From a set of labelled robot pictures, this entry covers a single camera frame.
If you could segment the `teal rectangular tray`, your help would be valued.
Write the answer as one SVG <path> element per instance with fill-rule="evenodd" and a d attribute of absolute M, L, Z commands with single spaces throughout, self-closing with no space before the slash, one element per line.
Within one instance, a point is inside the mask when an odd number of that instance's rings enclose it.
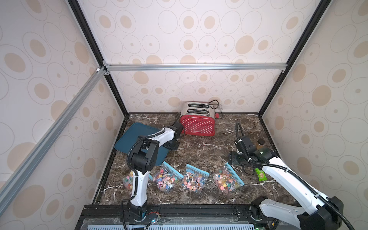
<path fill-rule="evenodd" d="M 134 123 L 124 133 L 124 135 L 118 140 L 114 148 L 124 154 L 128 154 L 133 144 L 139 139 L 139 136 L 148 136 L 150 134 L 158 132 L 159 129 L 144 125 L 142 123 Z M 169 150 L 164 146 L 159 147 L 156 166 L 159 166 L 165 160 Z"/>

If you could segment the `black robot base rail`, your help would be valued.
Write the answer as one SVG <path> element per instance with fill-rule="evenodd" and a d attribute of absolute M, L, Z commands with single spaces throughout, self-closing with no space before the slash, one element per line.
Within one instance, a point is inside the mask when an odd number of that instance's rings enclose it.
<path fill-rule="evenodd" d="M 87 205 L 77 230 L 294 230 L 274 218 L 254 220 L 250 205 L 149 205 L 143 220 L 135 220 L 123 205 Z"/>

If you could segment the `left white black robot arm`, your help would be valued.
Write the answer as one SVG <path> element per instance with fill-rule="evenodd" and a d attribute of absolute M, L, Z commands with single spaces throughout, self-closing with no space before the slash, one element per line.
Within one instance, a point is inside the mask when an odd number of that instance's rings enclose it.
<path fill-rule="evenodd" d="M 177 150 L 184 127 L 179 122 L 162 129 L 134 123 L 115 144 L 115 149 L 126 154 L 127 166 L 133 171 L 133 189 L 127 208 L 136 220 L 145 218 L 147 186 L 150 171 L 160 165 L 168 151 Z"/>

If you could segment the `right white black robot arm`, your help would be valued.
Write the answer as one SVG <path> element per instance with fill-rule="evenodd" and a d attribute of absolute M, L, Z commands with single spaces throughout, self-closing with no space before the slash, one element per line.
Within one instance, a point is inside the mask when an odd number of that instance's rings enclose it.
<path fill-rule="evenodd" d="M 343 224 L 348 229 L 354 227 L 343 215 L 343 202 L 312 187 L 292 169 L 286 166 L 278 155 L 268 147 L 257 148 L 247 136 L 234 141 L 236 152 L 229 154 L 229 163 L 252 166 L 275 179 L 286 189 L 299 206 L 276 202 L 261 195 L 250 206 L 254 220 L 274 218 L 291 224 L 301 230 L 337 230 Z"/>

